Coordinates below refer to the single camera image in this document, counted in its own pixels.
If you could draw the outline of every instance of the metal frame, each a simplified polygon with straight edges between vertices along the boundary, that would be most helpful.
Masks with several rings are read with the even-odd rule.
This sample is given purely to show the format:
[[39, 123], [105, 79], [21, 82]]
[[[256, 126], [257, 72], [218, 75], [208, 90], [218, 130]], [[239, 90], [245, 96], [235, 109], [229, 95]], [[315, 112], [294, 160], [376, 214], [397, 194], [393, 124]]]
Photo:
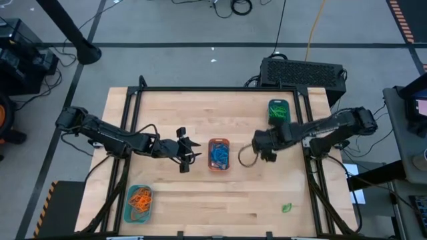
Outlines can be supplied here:
[[[296, 115], [297, 115], [297, 121], [298, 123], [303, 123], [302, 118], [302, 111], [301, 111], [301, 105], [300, 105], [300, 99], [299, 94], [300, 92], [295, 87], [282, 87], [281, 89], [278, 89], [277, 87], [147, 87], [145, 81], [143, 78], [139, 78], [139, 87], [128, 87], [127, 93], [126, 93], [126, 100], [125, 100], [125, 107], [123, 110], [122, 120], [121, 120], [121, 128], [124, 129], [127, 123], [127, 120], [129, 118], [129, 111], [130, 111], [130, 103], [131, 98], [136, 95], [136, 101], [135, 106], [133, 108], [133, 117], [131, 121], [131, 132], [135, 132], [135, 128], [137, 125], [137, 118], [139, 115], [139, 109], [141, 104], [141, 98], [142, 93], [144, 91], [244, 91], [244, 92], [292, 92], [294, 95], [294, 102], [295, 102], [295, 109], [296, 109]], [[308, 121], [313, 121], [312, 116], [312, 110], [310, 106], [310, 100], [308, 99], [308, 94], [305, 93], [303, 95], [304, 97], [304, 106], [306, 108], [306, 114]], [[308, 148], [304, 148], [302, 146], [302, 151], [304, 155], [304, 163], [306, 166], [306, 175], [307, 175], [307, 181], [311, 181], [310, 178], [314, 178], [311, 175], [312, 172], [312, 166], [311, 166], [311, 157], [310, 157], [310, 150]], [[129, 173], [129, 166], [130, 166], [131, 157], [128, 157], [125, 159], [125, 163], [123, 166], [123, 172], [122, 175], [128, 175]], [[112, 190], [115, 187], [115, 182], [117, 180], [118, 170], [119, 170], [119, 159], [114, 159], [113, 163], [113, 169], [111, 170], [110, 180], [109, 180], [109, 189], [107, 197], [111, 195]], [[328, 190], [326, 187], [326, 180], [324, 177], [324, 171], [321, 161], [318, 161], [316, 165], [317, 171], [318, 171], [318, 180], [320, 183], [320, 186], [322, 188], [322, 193], [328, 199]], [[126, 191], [126, 185], [127, 185], [127, 178], [125, 180], [125, 184], [123, 189], [121, 189], [121, 192], [119, 194], [119, 200], [117, 202], [117, 211], [115, 214], [114, 219], [114, 227], [113, 231], [107, 232], [107, 224], [109, 221], [109, 212], [107, 212], [103, 218], [103, 221], [101, 223], [101, 230], [100, 233], [92, 233], [92, 234], [76, 234], [72, 236], [65, 236], [65, 237], [54, 237], [52, 239], [109, 239], [109, 237], [118, 237], [120, 223], [121, 223], [121, 215], [123, 211], [123, 204], [124, 204], [124, 197], [125, 197], [125, 191]], [[328, 224], [328, 231], [330, 233], [323, 233], [322, 231], [322, 223], [320, 221], [320, 212], [318, 208], [318, 201], [317, 201], [317, 195], [309, 188], [310, 192], [310, 200], [312, 204], [312, 211], [313, 211], [313, 218], [314, 218], [314, 225], [316, 228], [316, 235], [317, 238], [323, 238], [323, 239], [342, 239], [342, 240], [382, 240], [381, 238], [372, 238], [372, 237], [363, 237], [359, 235], [337, 235], [335, 234], [334, 229], [334, 222], [332, 218], [330, 217], [330, 214], [325, 212], [326, 214], [326, 221]], [[184, 236], [182, 231], [178, 231], [176, 236], [143, 236], [144, 239], [152, 239], [152, 240], [160, 240], [160, 239], [170, 239], [170, 240], [206, 240], [206, 239], [223, 239], [223, 240], [246, 240], [246, 239], [253, 239], [253, 240], [285, 240], [285, 239], [305, 239], [305, 238], [298, 238], [298, 237], [274, 237], [272, 232], [266, 232], [265, 237], [226, 237], [226, 236], [211, 236], [211, 237], [194, 237], [194, 236]]]

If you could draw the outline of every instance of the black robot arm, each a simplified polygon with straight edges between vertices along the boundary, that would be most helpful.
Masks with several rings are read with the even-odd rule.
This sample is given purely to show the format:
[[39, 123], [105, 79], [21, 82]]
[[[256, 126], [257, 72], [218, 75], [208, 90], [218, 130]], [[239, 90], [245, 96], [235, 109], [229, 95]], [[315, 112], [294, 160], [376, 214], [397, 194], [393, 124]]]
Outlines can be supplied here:
[[[276, 161], [273, 151], [283, 150], [303, 141], [314, 157], [321, 157], [335, 144], [353, 135], [371, 135], [377, 128], [374, 116], [369, 110], [363, 107], [343, 109], [327, 118], [302, 125], [284, 123], [267, 131], [256, 130], [252, 148], [254, 153], [261, 153], [261, 159]], [[325, 137], [312, 137], [329, 131], [333, 132]]]
[[147, 126], [154, 127], [155, 134], [141, 133], [147, 127], [130, 133], [88, 114], [87, 110], [81, 107], [64, 108], [55, 124], [61, 131], [83, 134], [101, 143], [113, 157], [126, 158], [134, 152], [153, 158], [170, 158], [179, 164], [181, 173], [187, 173], [189, 165], [195, 161], [195, 156], [201, 154], [194, 154], [192, 151], [191, 147], [197, 147], [199, 144], [184, 137], [185, 127], [177, 130], [177, 141], [161, 140], [155, 125]]

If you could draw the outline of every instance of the wooden table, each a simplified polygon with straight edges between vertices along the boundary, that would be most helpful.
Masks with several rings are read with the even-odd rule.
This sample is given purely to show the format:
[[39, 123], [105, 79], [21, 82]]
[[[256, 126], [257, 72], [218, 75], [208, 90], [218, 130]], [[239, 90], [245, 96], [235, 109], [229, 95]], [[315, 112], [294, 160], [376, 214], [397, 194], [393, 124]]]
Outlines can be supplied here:
[[[104, 121], [120, 125], [125, 93], [126, 88], [110, 89]], [[329, 116], [324, 89], [309, 89], [309, 93], [314, 119]], [[151, 186], [153, 212], [144, 225], [122, 220], [119, 234], [176, 235], [177, 231], [184, 231], [186, 236], [262, 237], [266, 231], [272, 231], [275, 237], [316, 236], [300, 143], [278, 152], [275, 163], [259, 160], [249, 169], [238, 163], [238, 151], [250, 143], [254, 131], [268, 128], [267, 106], [271, 99], [288, 101], [291, 119], [296, 121], [294, 98], [287, 92], [143, 92], [136, 129], [154, 123], [162, 139], [176, 139], [176, 129], [184, 126], [187, 136], [201, 144], [193, 150], [203, 154], [190, 165], [190, 172], [184, 174], [179, 173], [178, 165], [169, 159], [133, 154], [127, 189], [132, 185]], [[211, 138], [220, 137], [231, 143], [231, 168], [224, 173], [207, 168], [207, 143]], [[242, 159], [250, 162], [254, 157], [251, 152], [247, 150]], [[337, 150], [330, 154], [341, 159]], [[91, 167], [104, 157], [104, 150], [95, 150]], [[112, 163], [113, 160], [104, 163], [89, 178], [76, 231], [83, 229], [103, 205]], [[342, 219], [356, 229], [343, 169], [324, 160], [324, 172], [331, 204]], [[282, 205], [286, 203], [292, 203], [293, 208], [282, 213]], [[114, 204], [109, 230], [113, 229], [115, 210]], [[327, 232], [323, 207], [320, 213], [322, 228]]]

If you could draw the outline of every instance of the blue bowl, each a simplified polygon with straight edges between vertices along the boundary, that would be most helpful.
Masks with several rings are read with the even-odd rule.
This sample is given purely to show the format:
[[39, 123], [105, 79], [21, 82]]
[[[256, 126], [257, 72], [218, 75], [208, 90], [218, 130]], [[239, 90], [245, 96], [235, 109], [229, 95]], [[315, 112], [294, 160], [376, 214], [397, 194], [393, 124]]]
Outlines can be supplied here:
[[129, 205], [129, 199], [131, 199], [132, 195], [140, 188], [147, 188], [151, 192], [151, 199], [153, 199], [153, 189], [147, 185], [133, 185], [127, 190], [127, 200], [126, 200], [126, 206], [125, 206], [125, 213], [123, 215], [123, 218], [125, 219], [126, 223], [135, 223], [135, 224], [144, 224], [146, 221], [149, 220], [149, 217], [151, 216], [151, 210], [153, 209], [153, 202], [149, 205], [148, 212], [145, 213], [135, 213], [135, 216], [138, 218], [138, 220], [132, 221], [131, 220], [131, 212], [133, 211], [133, 207]]

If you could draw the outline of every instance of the orange rubber bands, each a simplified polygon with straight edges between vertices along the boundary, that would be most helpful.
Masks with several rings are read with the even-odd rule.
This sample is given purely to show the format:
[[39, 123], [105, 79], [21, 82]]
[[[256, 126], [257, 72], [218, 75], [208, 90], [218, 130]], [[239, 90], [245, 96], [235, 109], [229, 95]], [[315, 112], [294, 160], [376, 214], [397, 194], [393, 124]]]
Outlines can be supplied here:
[[151, 191], [148, 188], [141, 187], [135, 191], [129, 199], [128, 204], [132, 206], [131, 220], [137, 221], [148, 213], [151, 202]]

